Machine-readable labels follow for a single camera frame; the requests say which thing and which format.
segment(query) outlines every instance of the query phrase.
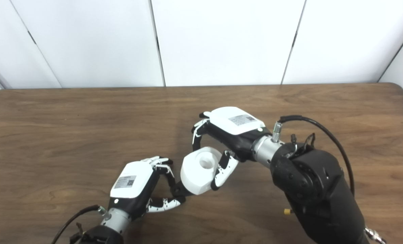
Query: yellow connector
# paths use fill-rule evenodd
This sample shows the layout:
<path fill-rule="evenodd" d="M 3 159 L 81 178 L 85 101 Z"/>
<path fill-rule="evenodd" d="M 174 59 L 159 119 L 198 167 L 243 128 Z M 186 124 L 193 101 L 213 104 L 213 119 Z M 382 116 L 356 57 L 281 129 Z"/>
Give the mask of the yellow connector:
<path fill-rule="evenodd" d="M 285 215 L 291 215 L 291 214 L 293 214 L 293 210 L 291 210 L 291 209 L 289 209 L 289 208 L 285 208 L 285 209 L 284 209 L 284 214 L 285 214 Z"/>

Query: wood grain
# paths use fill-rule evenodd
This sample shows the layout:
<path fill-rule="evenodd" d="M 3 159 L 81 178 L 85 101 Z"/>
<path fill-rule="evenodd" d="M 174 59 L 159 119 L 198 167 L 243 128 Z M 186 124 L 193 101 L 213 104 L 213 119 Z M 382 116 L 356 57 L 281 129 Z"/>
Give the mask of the wood grain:
<path fill-rule="evenodd" d="M 316 119 L 352 162 L 356 199 L 367 224 L 403 244 L 403 90 L 390 83 L 0 91 L 0 243 L 49 243 L 81 208 L 107 205 L 125 163 L 161 155 L 179 178 L 198 114 L 237 106 L 269 127 L 282 115 Z M 335 145 L 305 123 L 285 125 L 340 159 Z M 203 145 L 221 150 L 212 139 Z M 166 181 L 156 196 L 170 196 Z M 310 244 L 283 193 L 262 165 L 246 162 L 217 192 L 190 197 L 135 221 L 127 243 Z M 101 219 L 82 216 L 88 229 Z M 75 233 L 70 226 L 59 243 Z"/>

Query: black cable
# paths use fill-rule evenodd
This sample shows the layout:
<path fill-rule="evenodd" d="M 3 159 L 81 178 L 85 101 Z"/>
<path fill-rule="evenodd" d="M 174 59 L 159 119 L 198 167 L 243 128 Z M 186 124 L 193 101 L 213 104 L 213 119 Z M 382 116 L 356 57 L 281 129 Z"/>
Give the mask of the black cable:
<path fill-rule="evenodd" d="M 52 240 L 51 244 L 56 244 L 57 240 L 59 239 L 60 235 L 62 235 L 62 233 L 65 231 L 65 229 L 67 228 L 68 225 L 70 225 L 70 223 L 72 221 L 74 221 L 74 219 L 78 218 L 80 215 L 83 215 L 87 212 L 90 211 L 96 211 L 99 209 L 99 205 L 92 205 L 90 207 L 86 207 L 82 210 L 80 210 L 78 213 L 76 213 L 74 216 L 72 216 L 63 226 L 62 228 L 59 230 L 59 232 L 57 232 L 56 237 L 54 237 L 54 240 Z"/>
<path fill-rule="evenodd" d="M 306 121 L 308 123 L 311 123 L 311 124 L 315 125 L 316 127 L 318 127 L 319 129 L 321 129 L 323 132 L 325 132 L 325 134 L 327 134 L 327 136 L 334 142 L 334 144 L 336 144 L 338 150 L 340 150 L 341 156 L 343 156 L 344 163 L 346 164 L 347 174 L 349 175 L 350 189 L 351 189 L 352 195 L 355 196 L 355 182 L 354 182 L 354 174 L 352 172 L 352 166 L 351 166 L 351 163 L 349 162 L 349 158 L 347 157 L 346 152 L 344 151 L 343 146 L 340 144 L 340 142 L 337 140 L 337 138 L 327 128 L 325 128 L 323 125 L 321 125 L 316 120 L 313 120 L 313 119 L 310 119 L 307 117 L 303 117 L 301 115 L 289 115 L 289 116 L 280 117 L 278 122 L 285 123 L 288 121 Z"/>

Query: barcode sticker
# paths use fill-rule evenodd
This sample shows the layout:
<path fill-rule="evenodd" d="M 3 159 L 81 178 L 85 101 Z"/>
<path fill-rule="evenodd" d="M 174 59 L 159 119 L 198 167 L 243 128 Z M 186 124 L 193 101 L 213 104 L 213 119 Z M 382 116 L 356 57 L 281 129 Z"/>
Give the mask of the barcode sticker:
<path fill-rule="evenodd" d="M 256 120 L 256 118 L 251 117 L 248 114 L 242 114 L 242 115 L 231 117 L 231 118 L 229 118 L 229 120 L 232 121 L 235 125 L 239 126 L 239 125 L 245 125 L 250 122 L 254 122 Z"/>
<path fill-rule="evenodd" d="M 118 179 L 115 189 L 132 187 L 137 176 L 122 176 Z"/>

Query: hole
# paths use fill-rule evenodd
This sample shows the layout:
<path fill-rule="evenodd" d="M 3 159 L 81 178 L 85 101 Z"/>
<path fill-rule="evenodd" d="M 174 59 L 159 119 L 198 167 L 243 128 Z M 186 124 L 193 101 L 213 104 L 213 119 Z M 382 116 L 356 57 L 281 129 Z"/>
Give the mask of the hole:
<path fill-rule="evenodd" d="M 216 158 L 211 153 L 202 152 L 197 155 L 196 160 L 198 160 L 200 166 L 205 169 L 214 168 Z"/>
<path fill-rule="evenodd" d="M 330 179 L 330 175 L 328 174 L 328 171 L 326 171 L 325 168 L 323 168 L 323 172 L 325 173 L 326 179 Z"/>

